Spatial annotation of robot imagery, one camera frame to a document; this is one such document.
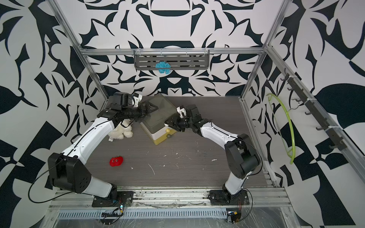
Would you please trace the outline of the grey-yellow mini drawer cabinet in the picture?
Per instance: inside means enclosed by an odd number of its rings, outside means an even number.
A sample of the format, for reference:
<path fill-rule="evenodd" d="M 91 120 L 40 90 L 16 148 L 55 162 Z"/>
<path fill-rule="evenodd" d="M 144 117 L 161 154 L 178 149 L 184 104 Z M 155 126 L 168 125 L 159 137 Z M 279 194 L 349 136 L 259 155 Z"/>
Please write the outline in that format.
<path fill-rule="evenodd" d="M 158 106 L 158 110 L 150 113 L 151 117 L 143 121 L 140 125 L 155 145 L 159 145 L 166 139 L 171 138 L 177 131 L 165 125 L 165 120 L 173 114 L 177 114 L 176 107 L 163 95 L 158 94 L 148 100 Z"/>

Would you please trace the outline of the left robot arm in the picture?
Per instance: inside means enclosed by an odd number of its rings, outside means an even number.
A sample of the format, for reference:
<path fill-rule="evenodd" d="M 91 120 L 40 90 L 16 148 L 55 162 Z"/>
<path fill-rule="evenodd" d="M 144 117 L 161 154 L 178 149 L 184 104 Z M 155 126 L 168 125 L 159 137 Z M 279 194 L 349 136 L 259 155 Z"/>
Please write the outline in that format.
<path fill-rule="evenodd" d="M 117 92 L 97 115 L 91 127 L 63 152 L 48 158 L 49 182 L 53 187 L 73 193 L 93 195 L 114 206 L 119 201 L 117 187 L 92 176 L 87 160 L 102 142 L 125 119 L 142 121 L 158 107 L 142 101 L 142 95 Z"/>

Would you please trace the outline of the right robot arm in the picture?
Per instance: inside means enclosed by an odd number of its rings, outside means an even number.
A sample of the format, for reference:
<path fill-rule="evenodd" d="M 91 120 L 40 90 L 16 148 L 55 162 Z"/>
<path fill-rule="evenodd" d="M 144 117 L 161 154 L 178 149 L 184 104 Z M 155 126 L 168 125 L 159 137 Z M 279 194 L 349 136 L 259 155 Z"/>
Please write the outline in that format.
<path fill-rule="evenodd" d="M 233 134 L 217 125 L 211 120 L 202 118 L 196 105 L 180 106 L 177 113 L 171 115 L 164 123 L 178 132 L 190 128 L 203 138 L 207 138 L 225 150 L 227 163 L 230 169 L 228 180 L 221 190 L 211 190 L 208 199 L 211 204 L 243 204 L 247 196 L 244 190 L 246 180 L 262 165 L 261 156 L 252 145 L 250 137 L 246 134 Z"/>

